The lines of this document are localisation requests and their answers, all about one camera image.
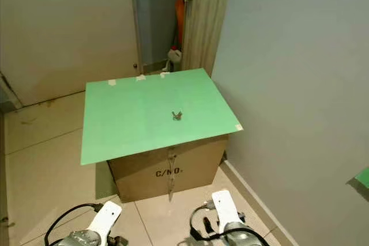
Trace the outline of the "large green hook board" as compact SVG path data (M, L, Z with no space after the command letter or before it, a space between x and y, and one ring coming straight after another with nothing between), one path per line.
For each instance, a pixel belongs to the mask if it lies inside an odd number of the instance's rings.
M369 166L357 173L353 179L361 184L364 188L369 189Z

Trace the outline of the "brown cardboard box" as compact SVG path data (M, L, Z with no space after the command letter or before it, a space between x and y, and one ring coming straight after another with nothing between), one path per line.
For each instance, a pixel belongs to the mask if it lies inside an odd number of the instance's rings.
M211 184L228 139L220 135L107 161L119 198L132 202Z

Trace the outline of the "light green board sheet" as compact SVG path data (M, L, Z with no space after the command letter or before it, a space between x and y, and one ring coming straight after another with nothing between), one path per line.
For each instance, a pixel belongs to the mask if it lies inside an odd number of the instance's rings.
M171 112L183 111L183 120ZM89 82L85 86L81 164L239 132L241 124L203 69Z

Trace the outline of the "white and grey appliance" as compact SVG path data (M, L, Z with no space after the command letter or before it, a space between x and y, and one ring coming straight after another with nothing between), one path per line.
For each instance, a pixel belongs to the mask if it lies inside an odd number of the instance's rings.
M182 52L177 46L172 46L168 51L168 60L174 63L181 63L182 61Z

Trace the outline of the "orange plastic object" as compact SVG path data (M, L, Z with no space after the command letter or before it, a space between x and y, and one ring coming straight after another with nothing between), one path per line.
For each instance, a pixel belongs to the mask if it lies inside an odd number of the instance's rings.
M177 27L177 44L178 48L181 49L183 45L183 35L185 28L185 17L186 17L186 1L176 0L175 3L175 13L176 13L176 27Z

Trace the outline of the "beige door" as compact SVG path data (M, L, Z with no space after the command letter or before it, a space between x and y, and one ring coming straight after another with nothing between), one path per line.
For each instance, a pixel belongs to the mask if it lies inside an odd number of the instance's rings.
M22 105L139 73L134 0L0 0L1 72Z

